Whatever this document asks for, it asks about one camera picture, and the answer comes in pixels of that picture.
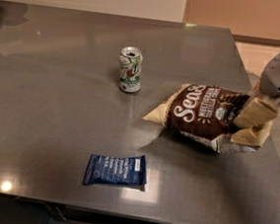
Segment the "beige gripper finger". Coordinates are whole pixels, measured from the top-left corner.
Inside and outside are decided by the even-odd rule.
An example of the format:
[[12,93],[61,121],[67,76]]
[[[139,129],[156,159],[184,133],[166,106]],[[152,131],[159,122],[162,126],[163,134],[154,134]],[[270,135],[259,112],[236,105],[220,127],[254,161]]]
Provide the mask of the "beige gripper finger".
[[242,145],[262,146],[270,134],[272,123],[270,120],[250,128],[240,129],[231,136],[231,142]]
[[253,98],[234,119],[235,126],[245,129],[276,118],[278,110],[259,98]]

